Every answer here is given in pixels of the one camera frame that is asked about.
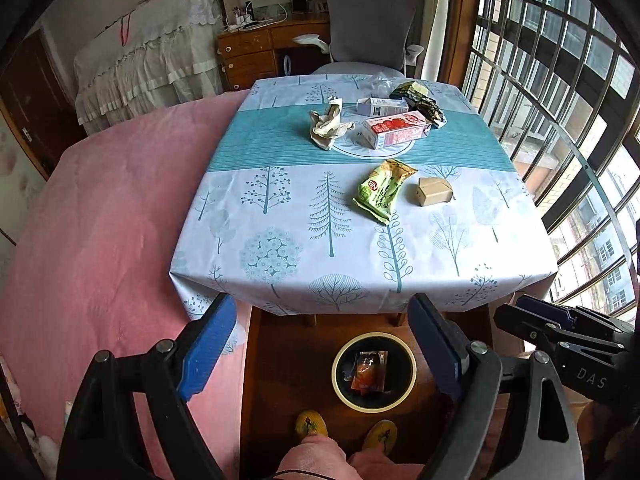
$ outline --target plastic bag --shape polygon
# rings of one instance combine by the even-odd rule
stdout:
[[[370,91],[371,97],[379,97],[381,99],[389,99],[389,94],[400,84],[409,81],[405,77],[389,77],[384,72],[378,72],[375,76],[369,78],[361,88]]]

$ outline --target window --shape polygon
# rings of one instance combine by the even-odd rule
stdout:
[[[620,274],[620,269],[614,270],[609,276],[607,276],[609,286],[613,286],[614,283],[619,282],[621,279],[622,275]]]
[[[631,310],[620,314],[619,319],[621,319],[622,321],[626,321],[627,323],[630,323],[631,325],[633,325],[633,323],[636,322],[636,311],[637,308],[633,307]]]
[[[630,317],[638,68],[591,0],[481,1],[462,91],[550,234],[558,260],[551,299]]]
[[[611,240],[607,240],[606,243],[600,247],[600,259],[603,262],[606,262],[614,253],[615,251],[613,250]]]
[[[626,303],[625,291],[621,290],[619,293],[614,294],[611,297],[611,303],[613,304],[613,310],[617,310],[621,306],[625,306],[625,303]]]

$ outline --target chair armrest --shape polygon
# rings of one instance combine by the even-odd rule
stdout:
[[[322,41],[317,34],[301,34],[293,38],[293,41],[300,45],[316,45],[320,47],[323,54],[329,53],[329,45]]]
[[[418,56],[424,52],[424,47],[420,45],[409,45],[404,50],[404,63],[415,66]]]

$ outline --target table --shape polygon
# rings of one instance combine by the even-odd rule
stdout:
[[[416,292],[441,310],[468,310],[558,270],[523,182],[457,88],[423,82],[448,119],[426,139],[373,151],[358,124],[329,152],[312,143],[310,110],[324,112],[337,95],[342,120],[362,121],[354,103],[375,93],[376,81],[255,82],[202,178],[172,261],[191,317],[216,290],[280,316],[402,312]],[[383,226],[351,198],[391,157],[420,171]],[[421,176],[445,177],[454,200],[418,206]]]

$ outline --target seaweed snack package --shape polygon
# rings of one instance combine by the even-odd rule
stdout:
[[[358,186],[358,196],[353,201],[388,225],[400,186],[417,171],[394,158],[385,160]]]

